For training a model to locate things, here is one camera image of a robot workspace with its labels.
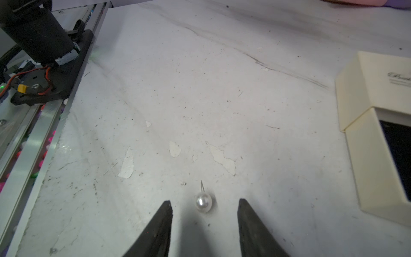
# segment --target black cable sleeve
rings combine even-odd
[[[7,64],[21,51],[21,47],[14,45],[0,58],[0,83],[5,82],[4,72],[7,69]]]

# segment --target stain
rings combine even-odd
[[[77,195],[77,193],[78,193],[78,192],[80,192],[80,191],[82,191],[82,190],[83,190],[83,188],[82,188],[82,189],[80,189],[79,191],[75,192],[75,193],[73,194],[73,198],[75,198],[75,197],[76,197],[76,195]]]
[[[56,248],[53,248],[53,247],[50,248],[50,256],[57,253],[57,252],[58,252],[58,250]]]

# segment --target cable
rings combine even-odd
[[[51,90],[51,85],[52,85],[52,83],[51,83],[51,81],[50,81],[50,79],[49,79],[49,77],[48,77],[48,72],[50,71],[50,69],[51,69],[51,67],[48,67],[48,68],[46,69],[46,80],[47,80],[49,86],[48,86],[48,88],[47,88],[44,92],[41,92],[41,93],[39,93],[38,95],[45,95],[45,94],[47,94],[47,93]]]
[[[4,72],[7,70],[7,64],[21,51],[21,47],[14,45],[0,58],[0,84],[5,82]]]
[[[42,67],[42,68],[32,69],[32,70],[29,70],[29,71],[26,71],[26,72],[17,73],[16,75],[14,75],[14,76],[9,80],[9,82],[8,82],[7,85],[6,85],[6,87],[0,92],[0,97],[3,96],[3,94],[4,94],[4,93],[6,92],[6,90],[9,88],[10,84],[12,83],[12,81],[13,81],[17,76],[20,76],[20,75],[23,75],[23,74],[26,74],[26,73],[29,73],[29,72],[33,72],[33,71],[39,70],[39,69],[48,69],[48,70],[49,70],[50,67],[49,67],[49,66],[46,66],[46,67]]]

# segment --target box lid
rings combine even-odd
[[[411,114],[411,58],[358,52],[335,83],[342,131],[371,107]]]

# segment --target scuff mark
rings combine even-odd
[[[318,82],[318,81],[316,81],[316,80],[307,78],[307,77],[305,77],[305,76],[301,76],[301,75],[297,75],[297,74],[292,74],[292,73],[290,73],[290,72],[285,72],[285,71],[282,71],[282,70],[279,70],[279,69],[270,68],[270,67],[267,66],[267,64],[259,61],[258,59],[252,57],[251,55],[249,55],[249,54],[247,54],[247,53],[244,53],[244,52],[243,52],[243,54],[247,55],[248,57],[250,57],[251,59],[253,59],[254,61],[256,61],[256,64],[258,64],[258,65],[260,65],[260,66],[263,66],[263,67],[266,68],[266,69],[269,69],[269,70],[272,70],[272,71],[275,71],[275,72],[280,72],[280,73],[286,74],[286,75],[288,75],[288,76],[294,77],[294,78],[296,78],[296,79],[303,79],[303,80],[305,80],[305,81],[308,81],[308,82],[311,82],[311,83],[313,83],[313,84],[316,84],[317,86],[320,86],[320,87],[322,87],[322,88],[328,88],[326,85],[321,84],[320,82]]]
[[[270,128],[275,128],[275,129],[280,129],[279,127],[271,127],[271,126],[268,126],[268,125],[266,125],[267,127],[270,127]]]
[[[227,159],[224,157],[224,152],[218,149],[217,147],[210,145],[208,142],[206,142],[208,149],[210,149],[210,152],[214,158],[215,162],[218,162],[219,164],[223,165],[224,168],[233,176],[236,175],[236,163],[232,159]]]
[[[178,145],[172,141],[170,141],[169,143],[170,145],[170,154],[172,157],[176,158],[177,156],[180,155],[181,153],[181,148],[178,147]]]
[[[129,178],[134,172],[134,159],[133,151],[131,147],[128,147],[126,156],[124,157],[123,164],[121,165],[121,170],[117,176],[121,178]]]

